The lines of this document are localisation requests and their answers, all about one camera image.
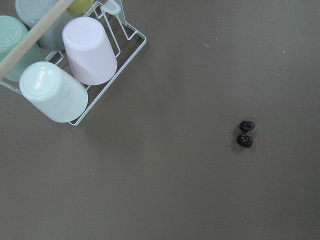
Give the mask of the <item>dark cherry upper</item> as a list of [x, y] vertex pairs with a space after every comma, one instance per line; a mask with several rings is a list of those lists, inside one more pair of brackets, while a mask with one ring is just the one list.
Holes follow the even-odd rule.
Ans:
[[244, 120], [239, 124], [239, 129], [244, 133], [251, 132], [255, 128], [256, 128], [256, 124], [249, 120]]

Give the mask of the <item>yellow green plastic cup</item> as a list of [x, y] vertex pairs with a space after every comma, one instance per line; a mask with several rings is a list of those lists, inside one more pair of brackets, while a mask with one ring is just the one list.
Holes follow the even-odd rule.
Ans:
[[92, 6], [93, 2], [93, 0], [74, 0], [67, 11], [72, 15], [82, 14]]

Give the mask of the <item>pink plastic cup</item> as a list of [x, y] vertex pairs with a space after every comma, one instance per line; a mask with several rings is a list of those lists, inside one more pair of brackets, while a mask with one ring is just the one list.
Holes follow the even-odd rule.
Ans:
[[85, 85], [101, 85], [115, 75], [117, 59], [103, 25], [92, 17], [69, 21], [62, 39], [73, 76]]

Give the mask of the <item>dark cherry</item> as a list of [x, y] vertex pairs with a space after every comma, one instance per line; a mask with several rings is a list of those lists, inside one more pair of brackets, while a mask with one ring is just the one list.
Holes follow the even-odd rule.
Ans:
[[253, 142], [253, 138], [249, 135], [240, 134], [236, 137], [236, 143], [244, 148], [251, 148]]
[[256, 128], [256, 124], [249, 120], [244, 120], [239, 124], [239, 129], [244, 133], [251, 132], [255, 128]]

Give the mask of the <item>pale mint plastic cup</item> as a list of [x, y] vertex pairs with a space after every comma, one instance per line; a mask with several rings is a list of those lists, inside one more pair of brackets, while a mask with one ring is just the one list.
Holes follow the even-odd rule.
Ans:
[[49, 119], [67, 123], [81, 116], [88, 104], [86, 88], [47, 61], [28, 66], [19, 80], [22, 95]]

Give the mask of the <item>dark cherry lower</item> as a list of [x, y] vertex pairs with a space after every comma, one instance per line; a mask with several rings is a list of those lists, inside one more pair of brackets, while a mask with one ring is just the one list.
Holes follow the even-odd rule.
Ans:
[[240, 134], [236, 137], [236, 143], [244, 148], [251, 148], [253, 142], [253, 138], [249, 135]]

